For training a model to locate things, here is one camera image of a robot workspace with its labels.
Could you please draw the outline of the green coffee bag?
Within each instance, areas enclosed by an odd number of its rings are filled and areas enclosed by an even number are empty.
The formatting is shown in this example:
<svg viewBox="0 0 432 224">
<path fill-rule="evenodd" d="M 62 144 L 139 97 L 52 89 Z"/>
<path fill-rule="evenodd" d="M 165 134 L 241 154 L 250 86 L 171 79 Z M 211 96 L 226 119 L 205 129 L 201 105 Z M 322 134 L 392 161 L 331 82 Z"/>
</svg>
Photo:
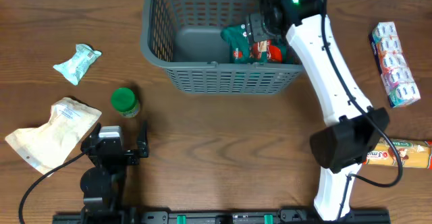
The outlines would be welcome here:
<svg viewBox="0 0 432 224">
<path fill-rule="evenodd" d="M 228 26 L 221 38 L 229 45 L 231 63 L 291 63 L 288 47 L 281 39 L 252 42 L 248 38 L 245 24 Z"/>
</svg>

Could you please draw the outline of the tissue multipack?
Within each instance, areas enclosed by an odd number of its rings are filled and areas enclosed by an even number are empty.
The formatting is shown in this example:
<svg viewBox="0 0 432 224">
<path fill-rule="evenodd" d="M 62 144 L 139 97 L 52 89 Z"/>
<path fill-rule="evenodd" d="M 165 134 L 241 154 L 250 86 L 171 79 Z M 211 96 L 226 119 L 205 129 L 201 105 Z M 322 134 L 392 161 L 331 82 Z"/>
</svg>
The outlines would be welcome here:
<svg viewBox="0 0 432 224">
<path fill-rule="evenodd" d="M 421 94 L 404 57 L 394 22 L 378 23 L 369 34 L 369 42 L 390 107 L 405 107 L 419 101 Z"/>
</svg>

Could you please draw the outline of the orange spaghetti packet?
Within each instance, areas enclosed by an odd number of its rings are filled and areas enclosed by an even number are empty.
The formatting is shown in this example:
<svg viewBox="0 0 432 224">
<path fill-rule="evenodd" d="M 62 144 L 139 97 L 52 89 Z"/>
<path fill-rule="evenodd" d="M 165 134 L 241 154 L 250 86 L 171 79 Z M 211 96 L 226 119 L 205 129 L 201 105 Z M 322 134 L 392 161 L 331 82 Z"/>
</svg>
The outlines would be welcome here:
<svg viewBox="0 0 432 224">
<path fill-rule="evenodd" d="M 401 158 L 403 167 L 431 169 L 431 141 L 391 139 Z M 397 167 L 396 156 L 389 144 L 381 138 L 374 150 L 368 153 L 364 165 Z"/>
</svg>

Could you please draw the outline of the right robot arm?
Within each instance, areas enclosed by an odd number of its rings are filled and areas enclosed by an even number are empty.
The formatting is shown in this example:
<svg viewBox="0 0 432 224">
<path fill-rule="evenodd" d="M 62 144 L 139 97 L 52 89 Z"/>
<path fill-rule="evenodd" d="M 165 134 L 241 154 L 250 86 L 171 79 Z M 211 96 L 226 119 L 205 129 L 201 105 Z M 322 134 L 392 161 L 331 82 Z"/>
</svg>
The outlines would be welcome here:
<svg viewBox="0 0 432 224">
<path fill-rule="evenodd" d="M 301 61 L 314 88 L 325 129 L 310 137 L 320 166 L 314 213 L 298 211 L 303 223 L 390 223 L 385 209 L 350 208 L 355 180 L 389 123 L 358 88 L 331 31 L 327 0 L 258 0 L 263 33 L 284 39 Z"/>
</svg>

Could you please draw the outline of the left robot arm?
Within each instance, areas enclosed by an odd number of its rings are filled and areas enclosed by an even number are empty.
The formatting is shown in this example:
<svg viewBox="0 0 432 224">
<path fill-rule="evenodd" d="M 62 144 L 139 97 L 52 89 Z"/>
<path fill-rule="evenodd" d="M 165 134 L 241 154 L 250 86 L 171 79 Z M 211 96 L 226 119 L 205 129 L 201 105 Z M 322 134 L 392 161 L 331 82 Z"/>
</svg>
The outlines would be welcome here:
<svg viewBox="0 0 432 224">
<path fill-rule="evenodd" d="M 122 204 L 127 168 L 138 165 L 149 156 L 147 123 L 143 123 L 136 139 L 136 148 L 126 150 L 122 128 L 96 124 L 81 144 L 81 151 L 94 167 L 80 180 L 84 194 L 81 211 L 83 223 L 139 223 L 135 207 Z"/>
</svg>

